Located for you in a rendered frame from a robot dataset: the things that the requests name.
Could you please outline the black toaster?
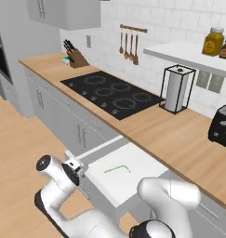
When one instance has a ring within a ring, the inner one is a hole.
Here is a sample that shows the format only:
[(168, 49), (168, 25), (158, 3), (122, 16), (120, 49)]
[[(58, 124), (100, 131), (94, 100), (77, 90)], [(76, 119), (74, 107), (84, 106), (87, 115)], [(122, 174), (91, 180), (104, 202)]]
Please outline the black toaster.
[(208, 139), (226, 147), (226, 104), (217, 110), (208, 130)]

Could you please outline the black hob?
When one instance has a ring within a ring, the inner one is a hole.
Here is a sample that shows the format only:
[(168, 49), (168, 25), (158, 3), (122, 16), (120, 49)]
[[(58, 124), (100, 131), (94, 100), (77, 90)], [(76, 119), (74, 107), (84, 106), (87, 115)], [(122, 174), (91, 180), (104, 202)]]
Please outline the black hob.
[(117, 120), (123, 120), (162, 101), (159, 96), (103, 71), (62, 80), (61, 83)]

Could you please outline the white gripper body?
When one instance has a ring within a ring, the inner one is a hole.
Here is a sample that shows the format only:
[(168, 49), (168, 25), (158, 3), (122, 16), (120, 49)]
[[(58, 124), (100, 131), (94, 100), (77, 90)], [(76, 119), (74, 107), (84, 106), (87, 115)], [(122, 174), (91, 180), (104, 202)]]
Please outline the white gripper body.
[(73, 162), (73, 170), (77, 176), (82, 179), (86, 176), (85, 173), (88, 170), (88, 165), (75, 161)]

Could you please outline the green straw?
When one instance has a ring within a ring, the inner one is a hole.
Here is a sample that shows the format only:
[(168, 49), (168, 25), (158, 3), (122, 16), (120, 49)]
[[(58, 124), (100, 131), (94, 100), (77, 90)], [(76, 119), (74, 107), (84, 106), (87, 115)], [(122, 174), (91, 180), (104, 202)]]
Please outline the green straw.
[(118, 165), (118, 166), (115, 166), (115, 167), (112, 167), (112, 168), (108, 168), (106, 170), (103, 171), (104, 174), (106, 173), (110, 173), (114, 170), (118, 170), (120, 168), (124, 168), (127, 172), (131, 173), (131, 170), (126, 166), (126, 165)]

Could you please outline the grey tall oven cabinet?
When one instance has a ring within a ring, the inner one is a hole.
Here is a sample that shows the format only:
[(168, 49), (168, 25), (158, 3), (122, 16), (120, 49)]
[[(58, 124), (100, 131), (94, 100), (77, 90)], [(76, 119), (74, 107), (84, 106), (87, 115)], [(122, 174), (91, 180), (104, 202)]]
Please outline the grey tall oven cabinet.
[(26, 0), (0, 0), (0, 34), (21, 116), (34, 116), (26, 73), (19, 60), (61, 52), (60, 30), (29, 19)]

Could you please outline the white open drawer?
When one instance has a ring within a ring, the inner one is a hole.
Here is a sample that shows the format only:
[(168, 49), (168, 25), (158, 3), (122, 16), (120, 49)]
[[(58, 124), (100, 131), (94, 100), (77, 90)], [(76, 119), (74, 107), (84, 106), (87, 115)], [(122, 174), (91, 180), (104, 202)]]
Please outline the white open drawer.
[[(88, 165), (78, 189), (116, 224), (120, 223), (120, 217), (141, 202), (137, 195), (139, 181), (146, 177), (158, 178), (167, 171), (164, 165), (129, 140), (123, 144), (96, 147), (78, 156), (70, 151), (64, 154), (67, 161), (73, 163), (77, 160)], [(118, 165), (126, 165), (131, 173), (124, 168), (103, 173)]]

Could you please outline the yellow jar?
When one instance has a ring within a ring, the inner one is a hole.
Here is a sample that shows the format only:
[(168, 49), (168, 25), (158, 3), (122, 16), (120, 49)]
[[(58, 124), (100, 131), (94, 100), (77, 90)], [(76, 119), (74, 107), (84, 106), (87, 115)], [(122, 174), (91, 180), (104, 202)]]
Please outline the yellow jar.
[(202, 53), (209, 56), (217, 56), (222, 47), (224, 36), (222, 27), (211, 27), (210, 33), (207, 35)]

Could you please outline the white wall shelf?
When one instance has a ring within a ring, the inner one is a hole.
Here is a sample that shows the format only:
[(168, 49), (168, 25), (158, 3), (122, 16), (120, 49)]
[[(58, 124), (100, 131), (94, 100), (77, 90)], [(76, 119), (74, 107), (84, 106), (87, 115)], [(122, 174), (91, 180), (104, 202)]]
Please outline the white wall shelf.
[(194, 43), (172, 42), (150, 46), (144, 48), (143, 53), (226, 78), (226, 59), (204, 55), (202, 47)]

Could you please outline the black built-in oven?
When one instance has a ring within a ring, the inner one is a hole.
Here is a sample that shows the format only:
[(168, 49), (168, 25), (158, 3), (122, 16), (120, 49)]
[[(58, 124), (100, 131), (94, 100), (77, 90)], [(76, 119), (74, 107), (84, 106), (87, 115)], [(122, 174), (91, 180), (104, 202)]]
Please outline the black built-in oven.
[(13, 84), (10, 71), (7, 65), (7, 58), (5, 55), (5, 50), (2, 44), (2, 40), (0, 37), (0, 73), (8, 80), (10, 84)]

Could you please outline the wooden utensil rail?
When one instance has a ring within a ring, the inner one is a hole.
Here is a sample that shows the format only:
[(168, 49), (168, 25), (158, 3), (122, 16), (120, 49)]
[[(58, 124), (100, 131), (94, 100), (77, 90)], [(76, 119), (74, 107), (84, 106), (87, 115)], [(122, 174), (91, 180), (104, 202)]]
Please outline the wooden utensil rail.
[(125, 25), (125, 24), (120, 24), (120, 28), (121, 29), (127, 29), (127, 30), (130, 30), (130, 31), (140, 32), (140, 33), (147, 33), (148, 32), (148, 29), (128, 26), (128, 25)]

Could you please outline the wooden knife block with knives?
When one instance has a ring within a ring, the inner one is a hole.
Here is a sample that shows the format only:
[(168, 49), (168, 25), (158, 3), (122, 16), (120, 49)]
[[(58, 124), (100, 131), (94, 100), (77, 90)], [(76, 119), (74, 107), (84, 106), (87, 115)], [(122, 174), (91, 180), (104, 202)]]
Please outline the wooden knife block with knives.
[(71, 67), (77, 69), (89, 65), (81, 52), (75, 48), (69, 40), (64, 40), (63, 45), (66, 48), (66, 53)]

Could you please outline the grey wall cupboard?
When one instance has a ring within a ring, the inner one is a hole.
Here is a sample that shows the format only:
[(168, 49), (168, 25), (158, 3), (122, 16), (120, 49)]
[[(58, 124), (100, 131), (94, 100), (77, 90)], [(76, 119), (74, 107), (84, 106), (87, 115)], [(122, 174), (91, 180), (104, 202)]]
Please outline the grey wall cupboard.
[(62, 30), (101, 26), (100, 0), (26, 0), (29, 18)]

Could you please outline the wooden hanging spoon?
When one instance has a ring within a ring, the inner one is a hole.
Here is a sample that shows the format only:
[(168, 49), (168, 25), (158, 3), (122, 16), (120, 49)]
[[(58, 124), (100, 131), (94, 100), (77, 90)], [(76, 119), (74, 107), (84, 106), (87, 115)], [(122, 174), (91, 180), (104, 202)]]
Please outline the wooden hanging spoon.
[(119, 48), (119, 53), (123, 54), (124, 49), (123, 49), (123, 32), (120, 33), (120, 48)]
[(128, 59), (128, 52), (127, 52), (127, 37), (128, 37), (128, 35), (127, 35), (127, 33), (126, 33), (126, 36), (125, 36), (125, 52), (124, 52), (124, 58), (125, 58), (125, 60)]

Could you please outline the wooden hanging spatula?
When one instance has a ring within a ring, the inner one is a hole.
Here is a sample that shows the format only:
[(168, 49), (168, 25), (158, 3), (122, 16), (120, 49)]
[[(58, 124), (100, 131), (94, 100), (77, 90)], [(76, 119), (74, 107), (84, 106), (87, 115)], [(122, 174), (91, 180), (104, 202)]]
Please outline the wooden hanging spatula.
[(132, 49), (133, 49), (133, 33), (130, 36), (130, 53), (129, 53), (129, 59), (131, 61), (133, 61), (133, 53), (132, 53)]
[(138, 59), (138, 42), (139, 42), (139, 36), (136, 35), (136, 44), (135, 44), (135, 55), (133, 59), (133, 64), (139, 65), (139, 59)]

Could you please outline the white paper towel roll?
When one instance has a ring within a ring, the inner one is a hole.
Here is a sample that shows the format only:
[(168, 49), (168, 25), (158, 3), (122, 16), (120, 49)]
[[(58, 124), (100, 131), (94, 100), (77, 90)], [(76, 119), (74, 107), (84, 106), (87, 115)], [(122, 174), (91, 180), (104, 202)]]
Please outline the white paper towel roll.
[(165, 108), (171, 112), (178, 112), (182, 108), (182, 102), (188, 83), (188, 74), (179, 71), (170, 73), (166, 92)]

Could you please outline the grey base cupboard run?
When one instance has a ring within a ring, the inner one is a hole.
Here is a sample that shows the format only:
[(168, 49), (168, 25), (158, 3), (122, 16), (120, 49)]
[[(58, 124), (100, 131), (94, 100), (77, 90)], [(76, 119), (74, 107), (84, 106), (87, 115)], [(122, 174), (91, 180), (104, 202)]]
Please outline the grey base cupboard run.
[(47, 80), (27, 67), (24, 70), (35, 115), (74, 156), (109, 143), (127, 142), (122, 135)]

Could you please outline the grey wall switch plate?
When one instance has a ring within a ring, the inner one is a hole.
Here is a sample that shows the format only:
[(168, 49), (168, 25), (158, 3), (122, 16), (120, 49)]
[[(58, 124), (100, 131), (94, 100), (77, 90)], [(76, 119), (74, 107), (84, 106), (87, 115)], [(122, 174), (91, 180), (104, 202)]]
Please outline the grey wall switch plate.
[(201, 88), (206, 88), (208, 85), (210, 73), (200, 71), (197, 77), (196, 85), (200, 86)]
[(212, 92), (220, 93), (223, 81), (224, 78), (222, 76), (213, 74), (208, 89)]

